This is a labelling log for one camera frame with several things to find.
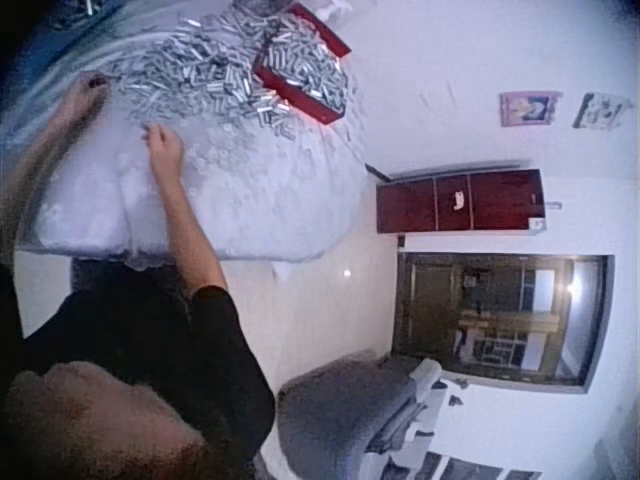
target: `window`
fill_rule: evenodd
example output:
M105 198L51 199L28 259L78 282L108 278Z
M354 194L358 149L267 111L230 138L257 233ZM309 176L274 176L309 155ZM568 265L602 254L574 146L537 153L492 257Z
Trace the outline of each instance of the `window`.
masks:
M394 352L449 371L585 386L613 257L401 253Z

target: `tiled floor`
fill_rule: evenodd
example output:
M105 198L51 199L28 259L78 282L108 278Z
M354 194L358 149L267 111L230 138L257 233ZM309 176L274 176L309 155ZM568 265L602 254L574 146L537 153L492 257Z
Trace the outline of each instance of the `tiled floor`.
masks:
M322 258L293 267L288 279L276 278L267 262L223 263L242 328L275 392L345 355L390 349L396 245L395 237L376 234L372 179L349 235ZM20 306L33 331L67 294L69 260L19 254L16 262ZM296 478L275 431L263 454L278 480Z

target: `dark red cabinet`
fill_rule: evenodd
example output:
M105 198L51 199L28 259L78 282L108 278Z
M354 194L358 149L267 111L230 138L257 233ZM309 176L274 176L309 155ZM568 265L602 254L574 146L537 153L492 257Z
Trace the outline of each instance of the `dark red cabinet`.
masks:
M544 218L538 170L471 175L475 230L528 230L529 219Z
M539 170L475 173L378 185L378 232L539 231Z
M471 230L469 176L437 178L435 182L438 230Z
M380 233L433 232L436 229L433 179L384 185L384 188L378 188L376 200Z

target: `hand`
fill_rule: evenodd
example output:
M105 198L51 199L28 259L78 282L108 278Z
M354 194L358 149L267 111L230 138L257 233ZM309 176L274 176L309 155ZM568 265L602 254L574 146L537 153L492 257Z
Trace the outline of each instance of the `hand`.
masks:
M82 72L67 90L52 123L72 127L97 114L109 94L109 79L99 72Z
M184 145L173 130L156 123L145 127L142 136L149 149L149 163L156 183L162 189L171 184L180 185Z

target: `white tablecloth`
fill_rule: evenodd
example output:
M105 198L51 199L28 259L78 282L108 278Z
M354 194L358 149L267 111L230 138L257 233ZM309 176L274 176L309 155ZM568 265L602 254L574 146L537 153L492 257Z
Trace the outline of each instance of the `white tablecloth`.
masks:
M129 2L3 112L8 146L24 145L43 125L75 72L163 38L178 13L198 18L224 7L211 0L158 1L150 11L144 0ZM142 32L150 25L154 32ZM348 61L344 66L348 71ZM347 233L366 179L361 100L356 79L350 82L345 118L327 127L300 114L295 141L251 120L169 123L185 141L183 184L221 257L299 262L322 255ZM22 248L124 258L136 268L164 262L164 213L141 134L112 98L55 171Z

